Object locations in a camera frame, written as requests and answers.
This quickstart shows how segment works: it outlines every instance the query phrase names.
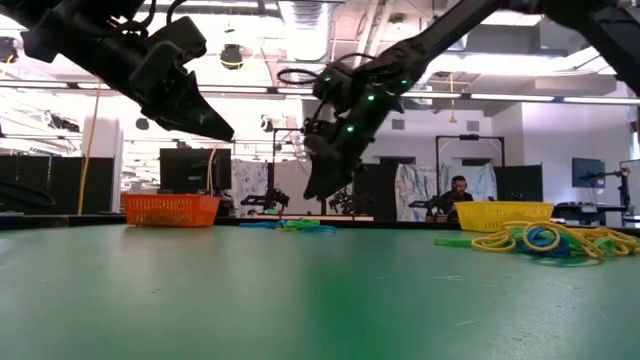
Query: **desk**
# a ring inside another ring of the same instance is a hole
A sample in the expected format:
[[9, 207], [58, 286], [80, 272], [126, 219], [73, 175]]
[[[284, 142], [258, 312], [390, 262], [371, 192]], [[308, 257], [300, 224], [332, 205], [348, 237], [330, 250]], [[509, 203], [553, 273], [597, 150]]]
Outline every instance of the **desk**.
[[635, 257], [551, 266], [445, 230], [0, 232], [3, 360], [634, 359]]
[[579, 221], [580, 225], [591, 225], [597, 222], [600, 226], [607, 225], [607, 213], [623, 213], [626, 209], [618, 205], [556, 205], [553, 209], [554, 218]]

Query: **yellow rope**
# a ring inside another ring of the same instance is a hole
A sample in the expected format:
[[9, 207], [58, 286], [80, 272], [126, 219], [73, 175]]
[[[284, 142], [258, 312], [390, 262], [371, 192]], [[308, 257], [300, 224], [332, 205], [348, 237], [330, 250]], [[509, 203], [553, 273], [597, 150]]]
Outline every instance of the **yellow rope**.
[[[602, 260], [605, 255], [603, 249], [595, 244], [600, 239], [608, 239], [613, 242], [614, 246], [611, 252], [615, 255], [624, 256], [640, 253], [640, 242], [636, 238], [607, 228], [572, 229], [547, 221], [533, 223], [522, 221], [507, 222], [503, 226], [504, 230], [502, 231], [472, 240], [471, 246], [482, 251], [511, 252], [515, 250], [517, 240], [512, 236], [512, 231], [514, 228], [523, 228], [522, 241], [529, 249], [537, 252], [549, 252], [556, 249], [560, 245], [562, 234], [566, 234], [577, 240], [582, 250], [594, 259]], [[540, 228], [544, 229], [545, 233], [553, 236], [553, 240], [548, 246], [537, 246], [529, 241], [529, 232]]]
[[91, 158], [91, 146], [93, 145], [93, 133], [96, 129], [96, 119], [98, 118], [98, 104], [100, 103], [100, 89], [102, 88], [102, 80], [98, 80], [98, 88], [96, 89], [96, 103], [93, 107], [93, 118], [91, 119], [91, 131], [89, 132], [89, 144], [87, 144], [87, 153], [84, 157], [84, 166], [82, 167], [82, 179], [80, 180], [80, 195], [78, 196], [78, 216], [82, 215], [82, 207], [84, 205], [84, 187], [89, 173], [89, 159]]
[[9, 67], [9, 65], [11, 65], [11, 62], [13, 61], [13, 55], [9, 55], [9, 58], [7, 59], [7, 62], [4, 64], [3, 68], [2, 68], [2, 75], [1, 77], [4, 77], [5, 75], [7, 75], [7, 69]]

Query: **white wall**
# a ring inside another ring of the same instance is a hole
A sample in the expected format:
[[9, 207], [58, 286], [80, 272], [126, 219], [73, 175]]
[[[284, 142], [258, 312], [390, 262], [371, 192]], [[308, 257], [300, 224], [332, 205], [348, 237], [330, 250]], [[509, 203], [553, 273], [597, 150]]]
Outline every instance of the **white wall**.
[[[626, 97], [626, 88], [619, 84], [609, 96]], [[619, 204], [616, 178], [607, 178], [606, 188], [595, 199], [589, 189], [574, 189], [571, 161], [574, 157], [600, 159], [607, 171], [618, 169], [619, 162], [630, 157], [628, 110], [627, 106], [523, 103], [495, 116], [492, 124], [494, 135], [506, 138], [507, 164], [542, 164], [545, 201]], [[519, 142], [522, 156], [516, 146]], [[607, 216], [609, 225], [619, 224], [619, 213]]]
[[522, 129], [522, 104], [514, 104], [491, 119], [494, 136], [505, 138], [505, 162], [507, 166], [524, 164], [524, 134]]
[[[456, 123], [451, 123], [451, 111], [433, 114], [431, 111], [407, 110], [405, 114], [392, 113], [378, 130], [376, 142], [364, 152], [365, 163], [377, 163], [380, 156], [416, 157], [420, 165], [436, 164], [436, 135], [469, 134], [467, 121], [479, 121], [479, 135], [490, 136], [491, 118], [484, 117], [482, 111], [455, 111]], [[391, 130], [391, 119], [405, 120], [405, 130]], [[440, 146], [447, 142], [440, 140]], [[455, 163], [459, 158], [500, 159], [500, 154], [485, 141], [453, 140], [440, 154], [441, 164]]]

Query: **person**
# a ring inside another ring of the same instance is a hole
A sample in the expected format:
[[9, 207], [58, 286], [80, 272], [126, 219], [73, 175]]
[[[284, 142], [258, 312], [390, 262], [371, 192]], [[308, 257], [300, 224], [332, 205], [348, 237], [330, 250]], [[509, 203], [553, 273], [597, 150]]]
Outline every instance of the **person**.
[[451, 190], [442, 194], [440, 198], [452, 202], [473, 201], [473, 196], [467, 192], [467, 179], [461, 175], [456, 175], [451, 179]]

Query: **pillar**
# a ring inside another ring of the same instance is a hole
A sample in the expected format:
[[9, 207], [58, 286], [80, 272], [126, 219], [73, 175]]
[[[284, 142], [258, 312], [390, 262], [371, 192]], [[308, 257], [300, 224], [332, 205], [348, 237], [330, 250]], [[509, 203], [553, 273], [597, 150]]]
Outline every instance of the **pillar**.
[[[82, 127], [82, 155], [85, 156], [91, 136], [93, 112], [84, 119]], [[124, 152], [124, 131], [120, 119], [116, 116], [98, 115], [96, 117], [93, 141], [91, 144], [92, 158], [113, 158], [113, 181], [111, 188], [111, 211], [120, 212], [120, 188], [122, 184], [122, 166]]]

